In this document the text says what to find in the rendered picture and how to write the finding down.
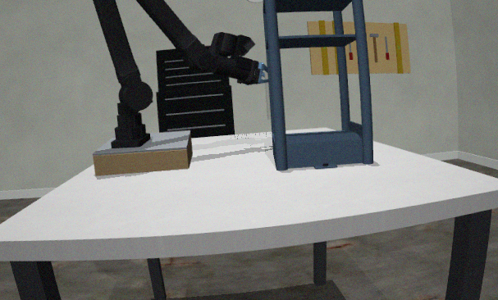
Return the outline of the blue shelving unit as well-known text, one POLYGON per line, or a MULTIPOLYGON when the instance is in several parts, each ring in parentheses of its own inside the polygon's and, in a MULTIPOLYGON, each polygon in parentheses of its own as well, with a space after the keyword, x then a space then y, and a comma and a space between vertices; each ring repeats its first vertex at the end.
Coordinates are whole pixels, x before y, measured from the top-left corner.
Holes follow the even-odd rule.
POLYGON ((276 170, 373 164, 372 99, 363 0, 263 0, 263 23, 268 44, 267 75, 276 170), (351 2, 355 34, 344 34, 341 12, 351 2), (301 11, 333 11, 335 34, 279 36, 277 13, 301 11), (345 46, 355 38, 362 124, 350 121, 345 46), (286 134, 280 48, 320 47, 336 47, 342 130, 286 134))

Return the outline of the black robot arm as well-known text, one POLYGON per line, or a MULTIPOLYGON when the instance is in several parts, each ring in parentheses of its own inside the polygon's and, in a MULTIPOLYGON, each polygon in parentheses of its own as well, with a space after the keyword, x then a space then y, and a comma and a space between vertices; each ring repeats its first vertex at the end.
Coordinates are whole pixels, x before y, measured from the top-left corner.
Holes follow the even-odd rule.
MULTIPOLYGON (((138 148, 150 140, 150 133, 146 133, 139 111, 153 102, 153 91, 140 78, 139 68, 133 58, 116 0, 93 1, 118 82, 123 83, 119 91, 120 103, 117 104, 119 115, 117 115, 118 126, 115 128, 116 139, 111 142, 111 146, 138 148)), ((232 72, 233 59, 235 59, 235 67, 251 70, 253 60, 242 57, 255 45, 250 37, 216 33, 211 47, 207 49, 164 0, 136 1, 173 43, 182 56, 181 59, 190 69, 211 69, 213 74, 227 77, 232 72)))

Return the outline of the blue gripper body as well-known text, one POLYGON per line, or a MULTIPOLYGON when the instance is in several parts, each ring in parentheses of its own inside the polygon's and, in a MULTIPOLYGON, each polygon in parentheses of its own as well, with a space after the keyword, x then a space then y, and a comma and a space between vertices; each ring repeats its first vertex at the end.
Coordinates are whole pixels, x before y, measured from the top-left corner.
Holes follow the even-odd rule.
POLYGON ((233 59, 233 69, 230 74, 230 78, 237 79, 239 84, 257 84, 260 74, 260 69, 258 68, 258 61, 252 61, 251 70, 244 70, 235 67, 235 59, 233 59), (255 70, 256 68, 256 70, 255 70), (255 74, 254 74, 255 73, 255 74), (257 76, 257 77, 256 77, 257 76))

